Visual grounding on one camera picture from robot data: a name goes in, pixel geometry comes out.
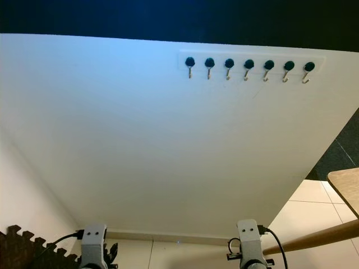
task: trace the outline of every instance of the dark wall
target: dark wall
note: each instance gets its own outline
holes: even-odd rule
[[[1,0],[0,31],[359,52],[358,2]]]

